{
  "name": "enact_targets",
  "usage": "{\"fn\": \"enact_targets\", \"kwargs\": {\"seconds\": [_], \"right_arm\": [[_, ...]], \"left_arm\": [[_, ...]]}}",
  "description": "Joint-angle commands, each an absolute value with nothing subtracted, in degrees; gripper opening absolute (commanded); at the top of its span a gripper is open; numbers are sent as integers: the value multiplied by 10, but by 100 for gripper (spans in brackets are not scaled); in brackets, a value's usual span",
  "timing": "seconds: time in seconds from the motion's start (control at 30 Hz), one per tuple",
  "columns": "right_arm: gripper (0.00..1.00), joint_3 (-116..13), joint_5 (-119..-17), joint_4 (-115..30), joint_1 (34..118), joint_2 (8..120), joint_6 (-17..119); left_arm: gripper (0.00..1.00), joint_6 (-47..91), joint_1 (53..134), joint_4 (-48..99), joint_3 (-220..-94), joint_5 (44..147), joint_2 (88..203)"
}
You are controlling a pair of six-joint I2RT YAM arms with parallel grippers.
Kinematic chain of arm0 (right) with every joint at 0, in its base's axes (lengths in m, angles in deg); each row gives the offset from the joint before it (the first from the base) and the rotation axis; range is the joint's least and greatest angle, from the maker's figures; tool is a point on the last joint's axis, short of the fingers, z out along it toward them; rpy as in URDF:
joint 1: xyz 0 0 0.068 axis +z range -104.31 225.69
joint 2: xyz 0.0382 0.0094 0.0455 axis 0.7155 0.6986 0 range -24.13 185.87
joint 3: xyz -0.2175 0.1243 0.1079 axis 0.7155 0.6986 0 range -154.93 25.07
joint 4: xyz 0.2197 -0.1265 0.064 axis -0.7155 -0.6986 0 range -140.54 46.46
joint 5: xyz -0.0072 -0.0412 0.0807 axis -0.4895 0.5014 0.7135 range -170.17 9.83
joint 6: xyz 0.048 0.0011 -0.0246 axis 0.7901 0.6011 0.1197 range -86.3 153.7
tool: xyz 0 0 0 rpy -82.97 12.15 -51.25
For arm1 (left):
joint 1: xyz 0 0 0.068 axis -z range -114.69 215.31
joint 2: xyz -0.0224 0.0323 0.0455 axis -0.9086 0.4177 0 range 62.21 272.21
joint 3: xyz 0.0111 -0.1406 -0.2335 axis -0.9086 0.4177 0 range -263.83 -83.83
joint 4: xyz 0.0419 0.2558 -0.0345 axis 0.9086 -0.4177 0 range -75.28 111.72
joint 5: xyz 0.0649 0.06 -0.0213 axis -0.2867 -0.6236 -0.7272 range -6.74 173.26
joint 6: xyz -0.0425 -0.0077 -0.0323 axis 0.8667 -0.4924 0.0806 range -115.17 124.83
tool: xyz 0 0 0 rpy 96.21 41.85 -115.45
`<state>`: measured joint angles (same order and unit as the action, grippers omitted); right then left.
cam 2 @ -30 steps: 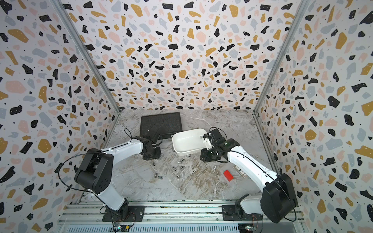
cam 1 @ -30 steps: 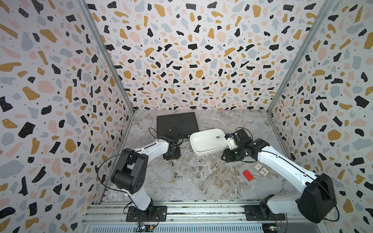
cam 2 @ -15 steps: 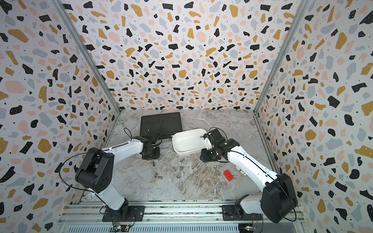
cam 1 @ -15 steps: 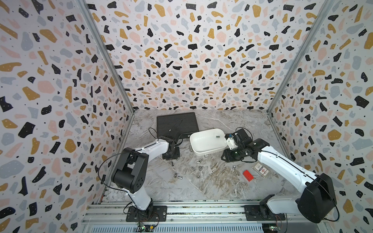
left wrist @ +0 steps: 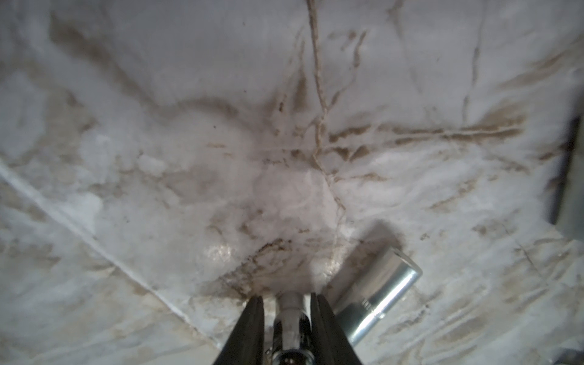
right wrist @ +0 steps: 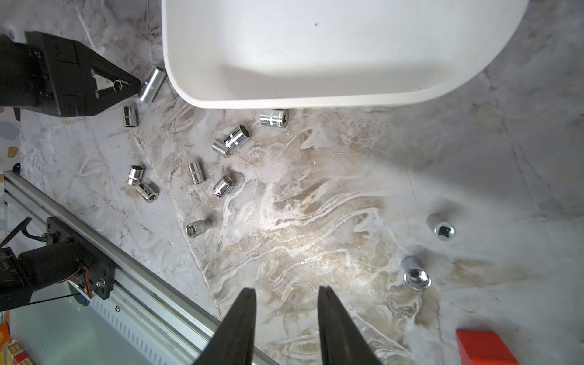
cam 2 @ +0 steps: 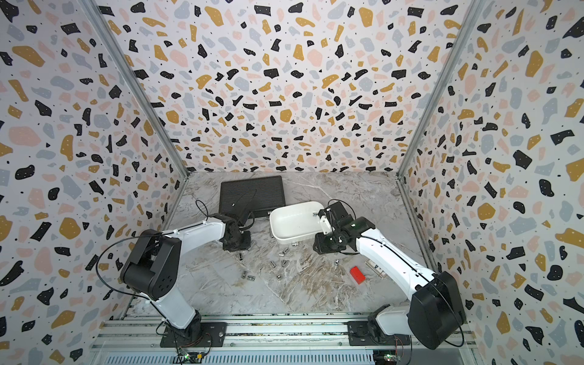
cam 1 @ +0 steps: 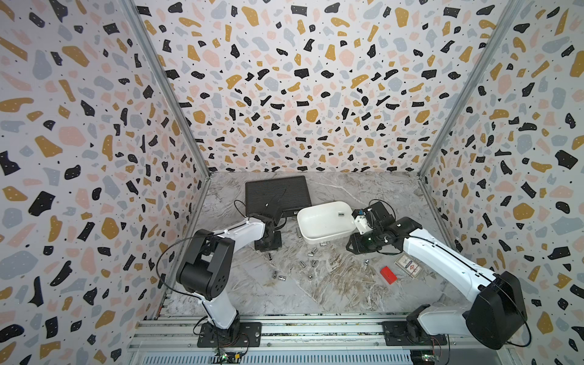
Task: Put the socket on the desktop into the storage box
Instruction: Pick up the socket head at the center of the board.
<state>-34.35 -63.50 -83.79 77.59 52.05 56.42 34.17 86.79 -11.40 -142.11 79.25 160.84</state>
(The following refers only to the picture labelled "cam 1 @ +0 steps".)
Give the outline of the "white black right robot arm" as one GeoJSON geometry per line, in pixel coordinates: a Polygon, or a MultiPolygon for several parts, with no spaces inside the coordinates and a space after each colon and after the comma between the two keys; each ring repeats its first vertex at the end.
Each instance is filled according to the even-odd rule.
{"type": "Polygon", "coordinates": [[[499,350],[528,319],[521,284],[510,272],[497,274],[440,242],[410,217],[395,218],[378,199],[352,212],[356,231],[346,249],[355,255],[380,253],[385,246],[422,262],[446,279],[467,300],[458,307],[422,305],[406,318],[413,343],[435,335],[471,336],[486,348],[499,350]]]}

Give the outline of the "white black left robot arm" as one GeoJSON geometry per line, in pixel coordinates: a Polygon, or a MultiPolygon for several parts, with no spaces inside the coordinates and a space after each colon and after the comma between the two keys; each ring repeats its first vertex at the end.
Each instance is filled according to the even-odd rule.
{"type": "Polygon", "coordinates": [[[176,282],[202,301],[215,328],[228,330],[238,322],[238,312],[226,290],[235,252],[251,243],[272,245],[278,240],[281,218],[280,212],[251,214],[223,230],[200,229],[187,240],[188,246],[176,270],[176,282]]]}

